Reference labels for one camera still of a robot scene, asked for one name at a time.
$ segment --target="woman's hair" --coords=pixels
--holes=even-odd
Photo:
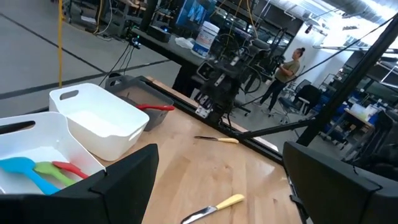
[[[298,52],[300,53],[300,57],[303,56],[303,53],[305,52],[305,48],[302,47],[302,48],[299,48],[299,49],[297,49],[297,50],[298,50]]]

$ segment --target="computer monitor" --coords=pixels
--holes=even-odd
[[[176,27],[198,30],[204,21],[209,21],[217,0],[186,0],[175,21]]]

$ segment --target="gray floor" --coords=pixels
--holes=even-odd
[[[28,27],[53,43],[57,43],[57,5],[49,0],[5,0],[0,1],[0,13]],[[55,83],[58,80],[58,58],[56,46],[46,42],[27,30],[17,26],[0,16],[0,96],[2,93],[23,90],[33,86],[41,86]],[[125,43],[117,40],[103,41],[92,34],[77,29],[69,24],[63,25],[63,48],[75,54],[77,57],[108,71],[122,54]],[[158,62],[166,58],[145,47],[135,50],[129,66]],[[132,76],[149,75],[168,86],[174,82],[174,78],[180,66],[174,62],[165,62],[150,67],[127,71]],[[63,80],[85,77],[99,74],[101,71],[83,63],[69,54],[63,53]],[[101,78],[89,80],[90,83],[99,84]],[[251,94],[240,95],[243,101],[252,100],[266,91],[266,86]],[[0,117],[14,116],[37,110],[48,105],[49,90],[29,93],[22,96],[0,100],[2,110]],[[278,119],[268,118],[261,112],[260,107],[248,105],[252,113],[245,117],[244,112],[236,110],[231,119],[248,130],[257,130],[279,125]],[[281,110],[277,104],[275,110]],[[290,117],[291,121],[297,121],[302,117]],[[296,141],[297,135],[293,131],[270,134],[264,139],[275,144],[282,152],[283,143]],[[329,156],[339,158],[341,152],[330,142],[315,138],[310,147]]]

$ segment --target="wooden table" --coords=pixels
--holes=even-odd
[[[143,133],[123,155],[151,143],[159,147],[159,166],[144,224],[180,223],[189,214],[233,194],[246,198],[195,224],[301,223],[297,207],[289,199],[291,189],[282,166],[242,144],[194,139],[196,135],[225,137],[183,111],[171,111],[160,126]],[[105,166],[112,163],[98,160]]]

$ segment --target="white container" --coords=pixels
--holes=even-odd
[[[50,111],[64,114],[73,137],[106,161],[133,146],[149,121],[141,110],[90,83],[51,91]]]
[[[205,58],[210,50],[210,47],[215,39],[215,37],[220,31],[217,26],[205,21],[200,27],[200,32],[193,45],[191,52],[201,58]]]
[[[28,157],[35,162],[71,162],[87,175],[105,168],[70,134],[67,118],[56,112],[27,114],[0,119],[0,126],[33,121],[31,127],[0,134],[0,159]],[[63,172],[79,181],[75,174]],[[65,188],[57,179],[40,175],[59,189]],[[43,194],[26,176],[0,169],[0,194]]]

